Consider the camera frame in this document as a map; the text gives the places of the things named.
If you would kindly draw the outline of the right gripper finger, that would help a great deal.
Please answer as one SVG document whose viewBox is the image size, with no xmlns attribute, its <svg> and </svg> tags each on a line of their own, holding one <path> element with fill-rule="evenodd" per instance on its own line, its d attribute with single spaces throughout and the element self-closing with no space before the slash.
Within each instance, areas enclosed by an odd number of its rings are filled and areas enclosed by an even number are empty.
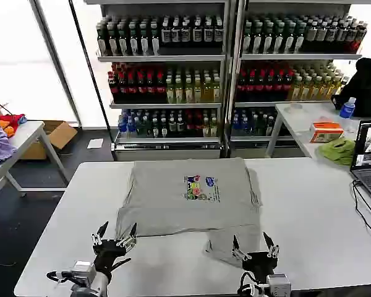
<svg viewBox="0 0 371 297">
<path fill-rule="evenodd" d="M 250 260 L 251 256 L 241 251 L 236 235 L 233 236 L 232 241 L 232 256 L 238 260 Z"/>
<path fill-rule="evenodd" d="M 279 246 L 274 244 L 273 240 L 265 232 L 263 232 L 263 237 L 268 248 L 267 257 L 277 258 L 279 254 Z"/>
</svg>

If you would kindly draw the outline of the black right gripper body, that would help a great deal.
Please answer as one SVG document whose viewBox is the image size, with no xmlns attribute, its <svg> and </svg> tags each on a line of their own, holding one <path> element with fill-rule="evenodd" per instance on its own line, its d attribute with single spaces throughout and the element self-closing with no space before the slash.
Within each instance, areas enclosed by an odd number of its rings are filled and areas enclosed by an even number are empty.
<svg viewBox="0 0 371 297">
<path fill-rule="evenodd" d="M 278 265 L 278 257 L 268 257 L 267 251 L 251 252 L 242 260 L 242 268 L 252 272 L 257 283 L 265 283 L 267 276 L 274 274 Z"/>
</svg>

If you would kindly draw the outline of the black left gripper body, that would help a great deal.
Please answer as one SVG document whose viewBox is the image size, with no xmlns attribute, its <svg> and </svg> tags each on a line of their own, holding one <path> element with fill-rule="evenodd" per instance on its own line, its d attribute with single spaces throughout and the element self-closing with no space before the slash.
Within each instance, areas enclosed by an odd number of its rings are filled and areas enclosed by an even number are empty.
<svg viewBox="0 0 371 297">
<path fill-rule="evenodd" d="M 96 255 L 93 263 L 97 272 L 111 275 L 113 270 L 130 261 L 130 258 L 128 257 L 116 262 L 117 258 L 125 257 L 128 253 L 122 248 L 116 246 L 118 241 L 119 240 L 115 239 L 102 239 L 100 245 L 93 245 L 93 251 Z"/>
</svg>

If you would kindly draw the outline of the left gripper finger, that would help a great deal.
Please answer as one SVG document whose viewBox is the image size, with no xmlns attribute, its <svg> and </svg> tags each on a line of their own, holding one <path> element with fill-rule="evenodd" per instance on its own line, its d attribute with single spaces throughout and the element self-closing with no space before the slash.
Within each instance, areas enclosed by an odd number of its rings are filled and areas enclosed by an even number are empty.
<svg viewBox="0 0 371 297">
<path fill-rule="evenodd" d="M 134 223 L 129 234 L 121 238 L 117 242 L 116 246 L 122 248 L 123 250 L 125 250 L 125 252 L 129 252 L 136 245 L 136 242 L 137 242 L 136 231 L 137 231 L 137 224 Z"/>
<path fill-rule="evenodd" d="M 108 227 L 109 221 L 106 221 L 103 225 L 98 228 L 96 233 L 92 233 L 92 243 L 94 246 L 100 245 L 102 243 L 103 236 Z"/>
</svg>

